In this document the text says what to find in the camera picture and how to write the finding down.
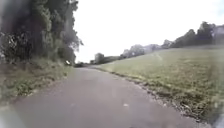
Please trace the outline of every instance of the paved path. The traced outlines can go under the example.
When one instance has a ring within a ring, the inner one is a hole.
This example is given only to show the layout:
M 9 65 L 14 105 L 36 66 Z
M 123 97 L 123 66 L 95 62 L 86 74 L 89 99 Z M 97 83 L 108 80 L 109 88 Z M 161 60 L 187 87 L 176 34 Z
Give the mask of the paved path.
M 93 69 L 20 100 L 15 112 L 27 128 L 198 128 L 131 82 Z

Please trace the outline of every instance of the distant tree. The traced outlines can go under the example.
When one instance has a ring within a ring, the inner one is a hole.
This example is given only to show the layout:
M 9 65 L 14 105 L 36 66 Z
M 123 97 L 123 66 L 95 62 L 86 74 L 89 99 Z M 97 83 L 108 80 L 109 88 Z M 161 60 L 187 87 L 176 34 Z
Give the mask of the distant tree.
M 163 45 L 161 46 L 161 48 L 162 48 L 162 49 L 168 49 L 168 48 L 170 48 L 170 45 L 171 45 L 172 43 L 173 43 L 172 41 L 164 40 L 164 43 L 163 43 Z
M 212 30 L 214 24 L 208 24 L 207 22 L 202 22 L 200 28 L 197 32 L 197 42 L 198 44 L 211 44 L 212 43 Z
M 140 44 L 131 46 L 131 49 L 129 50 L 130 57 L 140 56 L 144 54 L 145 54 L 144 47 Z
M 104 63 L 104 55 L 102 53 L 97 53 L 95 55 L 95 63 L 96 64 L 103 64 Z
M 94 64 L 94 60 L 90 60 L 89 63 L 90 63 L 90 64 Z

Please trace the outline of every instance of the foliage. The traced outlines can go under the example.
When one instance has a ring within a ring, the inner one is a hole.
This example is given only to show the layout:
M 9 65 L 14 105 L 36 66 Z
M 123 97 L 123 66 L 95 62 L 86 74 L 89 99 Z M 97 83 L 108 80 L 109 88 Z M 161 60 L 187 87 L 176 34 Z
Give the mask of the foliage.
M 131 58 L 131 57 L 136 57 L 136 56 L 140 56 L 140 55 L 144 55 L 145 54 L 145 50 L 144 47 L 142 45 L 136 44 L 131 46 L 130 50 L 126 49 L 124 50 L 123 54 L 120 55 L 120 58 Z
M 82 41 L 73 30 L 76 0 L 8 0 L 3 12 L 1 53 L 8 61 L 34 57 L 68 60 Z
M 16 64 L 1 64 L 0 103 L 13 101 L 20 96 L 27 96 L 51 82 L 67 75 L 69 67 L 60 61 L 31 59 Z
M 190 29 L 186 34 L 178 37 L 174 42 L 165 40 L 162 48 L 181 48 L 192 45 L 212 44 L 212 31 L 215 27 L 216 26 L 214 24 L 202 22 L 200 28 L 197 30 L 197 33 L 195 33 L 193 29 Z
M 104 55 L 102 53 L 97 53 L 95 55 L 95 64 L 103 64 L 104 63 Z

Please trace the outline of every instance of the grass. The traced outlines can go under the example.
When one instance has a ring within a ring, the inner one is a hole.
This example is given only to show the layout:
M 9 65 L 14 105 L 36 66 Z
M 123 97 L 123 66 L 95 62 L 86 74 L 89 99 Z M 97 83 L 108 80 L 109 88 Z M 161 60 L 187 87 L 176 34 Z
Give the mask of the grass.
M 98 68 L 147 82 L 186 115 L 212 121 L 224 99 L 224 48 L 161 50 Z
M 27 96 L 34 90 L 47 87 L 51 82 L 66 76 L 69 67 L 60 62 L 33 59 L 14 65 L 1 64 L 0 89 L 2 104 Z

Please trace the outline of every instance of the tree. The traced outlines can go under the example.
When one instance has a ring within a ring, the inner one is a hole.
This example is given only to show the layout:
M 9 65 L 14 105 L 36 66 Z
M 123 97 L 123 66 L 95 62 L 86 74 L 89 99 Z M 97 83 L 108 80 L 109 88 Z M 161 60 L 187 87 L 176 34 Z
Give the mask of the tree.
M 7 60 L 62 57 L 74 61 L 74 50 L 83 45 L 73 29 L 76 0 L 7 0 L 7 3 L 0 29 L 4 34 L 0 38 L 1 53 Z
M 214 27 L 215 27 L 214 24 L 208 24 L 207 22 L 202 22 L 197 32 L 198 44 L 212 43 L 212 30 Z
M 103 64 L 104 63 L 104 55 L 102 53 L 97 53 L 95 55 L 95 63 L 96 64 Z
M 145 54 L 144 47 L 139 44 L 131 46 L 131 49 L 129 50 L 129 56 L 131 57 L 140 56 L 144 54 Z

